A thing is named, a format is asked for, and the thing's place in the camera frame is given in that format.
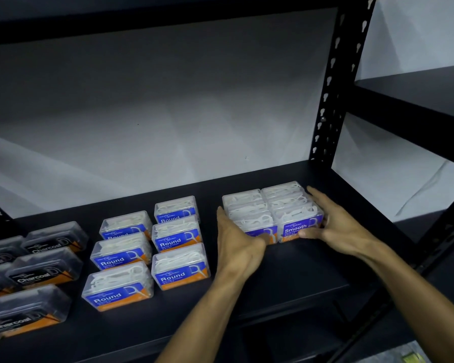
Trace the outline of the person's right hand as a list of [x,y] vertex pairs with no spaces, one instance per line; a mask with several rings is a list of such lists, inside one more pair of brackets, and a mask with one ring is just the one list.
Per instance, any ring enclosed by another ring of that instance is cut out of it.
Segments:
[[380,241],[355,220],[345,208],[314,187],[307,187],[310,198],[324,211],[323,225],[326,240],[321,240],[342,254],[363,259]]

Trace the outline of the person's left hand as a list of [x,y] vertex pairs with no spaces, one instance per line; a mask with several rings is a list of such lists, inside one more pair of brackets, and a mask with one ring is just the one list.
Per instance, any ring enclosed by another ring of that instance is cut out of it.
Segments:
[[218,283],[244,284],[259,268],[267,245],[243,232],[230,220],[222,207],[217,208]]

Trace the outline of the violet label floss pick container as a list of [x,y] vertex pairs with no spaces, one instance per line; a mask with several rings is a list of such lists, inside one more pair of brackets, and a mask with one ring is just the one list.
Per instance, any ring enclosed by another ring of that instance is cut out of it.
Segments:
[[309,202],[275,210],[273,216],[278,225],[277,241],[285,243],[299,238],[300,230],[320,227],[324,212],[318,205]]
[[249,236],[256,237],[266,233],[270,237],[269,244],[277,243],[278,224],[270,211],[266,210],[260,213],[244,214],[232,220]]

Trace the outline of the person's left forearm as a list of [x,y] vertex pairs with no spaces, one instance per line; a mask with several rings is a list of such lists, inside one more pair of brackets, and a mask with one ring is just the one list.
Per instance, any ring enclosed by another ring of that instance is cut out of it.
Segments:
[[253,273],[254,268],[218,273],[155,363],[213,363],[234,306]]

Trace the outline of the person's right forearm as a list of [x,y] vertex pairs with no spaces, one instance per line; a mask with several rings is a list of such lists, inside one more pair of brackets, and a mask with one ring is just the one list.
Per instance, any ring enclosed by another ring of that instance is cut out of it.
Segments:
[[454,304],[381,241],[359,256],[379,276],[432,363],[454,363]]

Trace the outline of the cluster of violet floss boxes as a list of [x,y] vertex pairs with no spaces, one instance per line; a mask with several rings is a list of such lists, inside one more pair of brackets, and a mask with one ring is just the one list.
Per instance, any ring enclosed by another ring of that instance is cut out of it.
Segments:
[[313,203],[297,181],[223,195],[222,200],[224,210],[231,219],[264,211],[274,213],[281,209]]

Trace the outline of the group of blue floss boxes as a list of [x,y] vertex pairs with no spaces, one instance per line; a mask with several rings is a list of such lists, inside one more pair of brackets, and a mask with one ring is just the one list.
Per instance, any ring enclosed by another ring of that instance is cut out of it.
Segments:
[[97,311],[151,299],[161,291],[210,278],[196,199],[187,196],[154,206],[156,224],[145,211],[103,220],[103,238],[90,260],[82,298]]

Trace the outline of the black neighbouring shelf board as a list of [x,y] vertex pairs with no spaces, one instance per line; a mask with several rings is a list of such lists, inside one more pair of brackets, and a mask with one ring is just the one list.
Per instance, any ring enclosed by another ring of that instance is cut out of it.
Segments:
[[348,113],[454,163],[454,66],[362,79]]

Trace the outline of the group of black floss boxes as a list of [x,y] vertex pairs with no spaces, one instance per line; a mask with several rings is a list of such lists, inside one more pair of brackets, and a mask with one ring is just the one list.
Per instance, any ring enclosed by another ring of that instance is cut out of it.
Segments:
[[66,320],[72,300],[58,285],[79,279],[88,241],[75,221],[0,240],[0,339]]

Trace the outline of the black shelf top beam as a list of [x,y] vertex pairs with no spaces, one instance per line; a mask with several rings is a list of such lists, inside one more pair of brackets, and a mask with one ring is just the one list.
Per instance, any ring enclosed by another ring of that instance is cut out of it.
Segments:
[[368,0],[0,0],[0,45],[367,4]]

